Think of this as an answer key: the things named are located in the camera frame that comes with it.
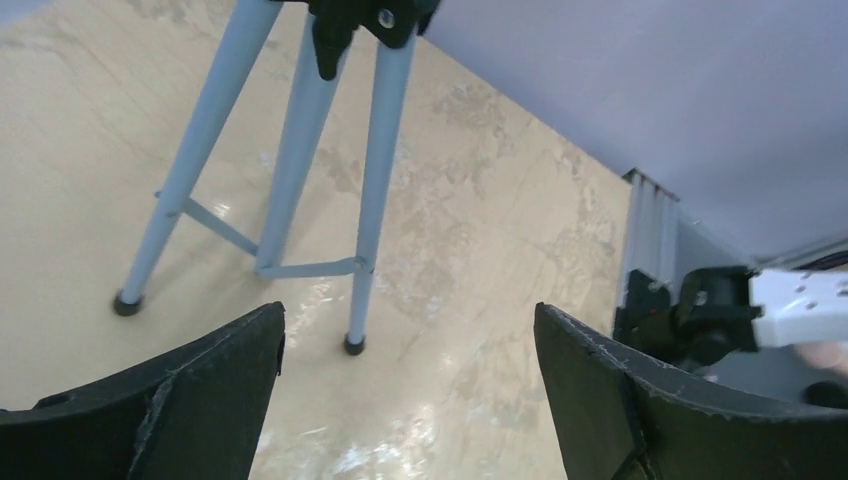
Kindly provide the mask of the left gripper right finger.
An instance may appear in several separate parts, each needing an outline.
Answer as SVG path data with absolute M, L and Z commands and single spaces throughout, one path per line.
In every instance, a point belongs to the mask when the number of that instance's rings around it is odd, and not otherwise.
M 571 479 L 843 479 L 847 414 L 706 381 L 559 308 L 535 308 L 539 367 Z

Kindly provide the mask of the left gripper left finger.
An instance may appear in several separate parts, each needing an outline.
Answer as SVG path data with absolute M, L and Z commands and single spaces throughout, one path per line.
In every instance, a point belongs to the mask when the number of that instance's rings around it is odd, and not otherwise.
M 5 479 L 245 479 L 285 348 L 263 305 L 133 367 L 1 414 Z

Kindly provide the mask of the light blue music stand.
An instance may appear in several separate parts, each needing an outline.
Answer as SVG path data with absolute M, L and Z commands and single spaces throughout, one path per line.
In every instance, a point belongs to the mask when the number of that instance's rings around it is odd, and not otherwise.
M 193 200 L 191 194 L 278 18 L 279 1 L 236 3 L 187 125 L 176 158 L 112 307 L 128 317 L 142 307 L 147 283 L 182 215 L 255 260 L 266 280 L 350 276 L 352 297 L 344 347 L 361 354 L 366 315 L 416 40 L 438 9 L 435 1 L 312 1 L 287 103 L 261 237 L 252 241 Z M 348 49 L 359 29 L 378 42 L 357 243 L 351 257 L 286 265 L 285 247 L 328 118 Z

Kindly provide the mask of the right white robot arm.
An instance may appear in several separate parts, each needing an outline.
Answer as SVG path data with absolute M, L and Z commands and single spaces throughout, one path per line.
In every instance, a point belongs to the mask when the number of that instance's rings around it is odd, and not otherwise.
M 696 269 L 670 320 L 676 345 L 701 365 L 731 352 L 792 348 L 808 366 L 847 376 L 847 273 Z

